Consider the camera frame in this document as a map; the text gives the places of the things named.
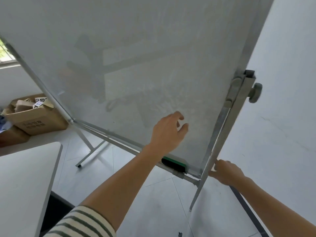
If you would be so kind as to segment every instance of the white tile floor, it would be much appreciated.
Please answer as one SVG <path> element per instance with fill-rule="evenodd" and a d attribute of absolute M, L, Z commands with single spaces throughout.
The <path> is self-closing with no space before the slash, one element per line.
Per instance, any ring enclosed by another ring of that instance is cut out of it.
<path fill-rule="evenodd" d="M 93 146 L 102 141 L 87 132 L 84 134 Z M 75 164 L 89 153 L 89 148 L 71 128 L 0 148 L 0 156 L 54 141 L 61 142 L 63 151 L 53 191 L 74 205 L 134 157 L 104 143 L 79 169 Z M 261 236 L 229 187 L 208 178 L 190 213 L 188 209 L 195 191 L 193 184 L 155 167 L 117 231 L 118 237 L 177 237 L 178 232 L 182 232 L 183 237 Z"/>

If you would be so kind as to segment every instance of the white wall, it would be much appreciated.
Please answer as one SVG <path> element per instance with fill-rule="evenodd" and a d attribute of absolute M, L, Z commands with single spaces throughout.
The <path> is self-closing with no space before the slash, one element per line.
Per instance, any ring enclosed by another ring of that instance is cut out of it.
<path fill-rule="evenodd" d="M 220 158 L 316 225 L 316 0 L 275 0 L 248 69 L 246 103 Z"/>
<path fill-rule="evenodd" d="M 0 107 L 15 98 L 38 93 L 42 91 L 21 66 L 0 69 Z"/>

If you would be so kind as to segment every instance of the hand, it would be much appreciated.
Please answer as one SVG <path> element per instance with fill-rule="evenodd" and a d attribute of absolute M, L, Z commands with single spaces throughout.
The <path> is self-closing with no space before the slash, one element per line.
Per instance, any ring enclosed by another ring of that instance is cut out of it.
<path fill-rule="evenodd" d="M 209 171 L 209 176 L 225 185 L 236 187 L 239 182 L 246 178 L 242 170 L 230 161 L 217 160 L 214 169 L 216 171 Z"/>
<path fill-rule="evenodd" d="M 176 111 L 163 117 L 154 126 L 149 146 L 158 157 L 162 158 L 176 149 L 187 134 L 189 124 L 185 123 L 178 131 L 177 127 L 180 127 L 178 120 L 184 120 L 184 117 L 179 111 Z"/>

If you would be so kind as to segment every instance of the window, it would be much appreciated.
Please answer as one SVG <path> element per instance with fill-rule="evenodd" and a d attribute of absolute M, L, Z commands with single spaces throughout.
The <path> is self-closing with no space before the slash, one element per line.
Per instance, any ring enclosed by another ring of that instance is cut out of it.
<path fill-rule="evenodd" d="M 16 63 L 16 60 L 0 40 L 0 65 L 10 63 Z"/>

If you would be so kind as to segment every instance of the striped sleeve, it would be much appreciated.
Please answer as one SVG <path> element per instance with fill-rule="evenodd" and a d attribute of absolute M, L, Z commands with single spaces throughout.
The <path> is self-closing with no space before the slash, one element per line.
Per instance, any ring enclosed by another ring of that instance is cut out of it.
<path fill-rule="evenodd" d="M 44 237 L 116 237 L 107 220 L 94 210 L 77 206 Z"/>

